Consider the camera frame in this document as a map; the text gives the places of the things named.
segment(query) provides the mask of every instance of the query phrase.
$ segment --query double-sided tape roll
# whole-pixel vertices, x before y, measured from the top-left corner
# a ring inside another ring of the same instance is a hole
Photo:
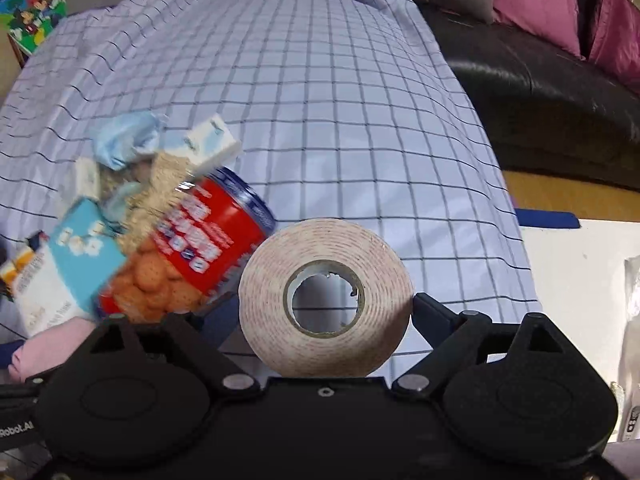
[[[356,294],[356,315],[337,332],[310,332],[293,316],[295,290],[315,274],[337,274]],[[256,355],[285,377],[361,377],[398,346],[413,294],[402,261],[373,232],[343,220],[306,220],[268,238],[249,260],[240,323]]]

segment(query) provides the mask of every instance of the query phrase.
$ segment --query black leather couch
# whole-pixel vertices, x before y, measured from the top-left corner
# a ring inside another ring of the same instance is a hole
[[[596,1],[578,0],[583,54]],[[516,28],[420,8],[476,106],[504,170],[640,190],[636,94]]]

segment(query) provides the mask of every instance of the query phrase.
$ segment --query mickey mouse book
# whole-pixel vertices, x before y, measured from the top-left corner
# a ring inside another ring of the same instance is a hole
[[[63,0],[0,0],[0,27],[29,56],[64,16]]]

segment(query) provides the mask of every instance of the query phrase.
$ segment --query checkered tablecloth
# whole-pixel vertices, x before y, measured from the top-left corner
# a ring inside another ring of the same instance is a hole
[[[538,308],[494,152],[411,0],[125,0],[67,18],[0,112],[7,242],[51,229],[56,189],[92,131],[130,110],[166,115],[169,136],[220,113],[244,148],[231,168],[279,227],[353,221],[455,311],[517,322]],[[315,310],[306,316],[350,315]],[[10,305],[0,320],[3,338],[21,333]],[[241,333],[223,349],[267,373]],[[410,327],[378,373],[429,351]]]

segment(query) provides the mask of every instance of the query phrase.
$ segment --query silver screw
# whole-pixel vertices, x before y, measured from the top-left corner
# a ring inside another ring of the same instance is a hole
[[[331,388],[320,388],[318,395],[320,397],[331,397],[335,392]]]
[[[247,374],[232,374],[222,380],[222,385],[229,390],[246,390],[254,385],[254,378]]]
[[[429,380],[424,375],[407,374],[398,379],[398,386],[410,392],[421,392],[429,386]]]

